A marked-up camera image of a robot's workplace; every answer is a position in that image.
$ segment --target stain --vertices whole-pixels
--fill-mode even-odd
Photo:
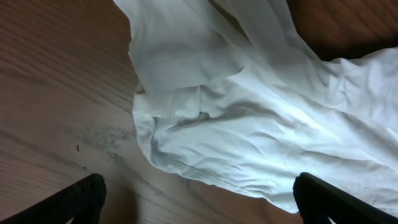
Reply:
[[[135,131],[133,130],[102,126],[95,129],[86,128],[81,136],[81,141],[114,159],[118,157],[121,142],[128,141],[134,136]]]
[[[242,72],[242,70],[245,68],[246,66],[243,66],[241,69],[239,69],[239,72]]]

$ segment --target crumpled fabric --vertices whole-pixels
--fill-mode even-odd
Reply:
[[[281,0],[115,0],[153,166],[297,212],[309,172],[398,216],[398,49],[321,61]]]

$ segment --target wooden floor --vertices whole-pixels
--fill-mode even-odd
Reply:
[[[289,4],[299,33],[325,59],[397,45],[395,0]],[[263,199],[146,161],[132,123],[129,23],[111,0],[0,1],[0,11],[0,220],[100,173],[102,223],[134,223],[137,209],[137,222],[148,224],[300,223]]]

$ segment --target white fabric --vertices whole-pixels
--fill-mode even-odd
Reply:
[[[115,0],[132,30],[137,140],[156,167],[297,212],[309,172],[398,216],[398,49],[322,62],[281,0]]]

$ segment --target hardwood floor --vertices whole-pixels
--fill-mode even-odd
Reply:
[[[398,12],[393,1],[381,2]],[[298,31],[325,58],[350,55],[346,50],[358,39],[382,41],[353,55],[397,44],[395,15],[365,18],[392,21],[378,35],[351,35],[342,30],[355,21],[332,19],[343,28],[327,29],[331,21],[311,19],[339,7],[322,2],[289,4]],[[384,10],[371,5],[367,10]],[[96,172],[108,188],[102,223],[134,223],[136,208],[138,223],[148,224],[300,223],[298,215],[263,199],[167,174],[147,162],[132,123],[137,78],[127,56],[129,24],[111,0],[1,1],[0,10],[0,220]]]

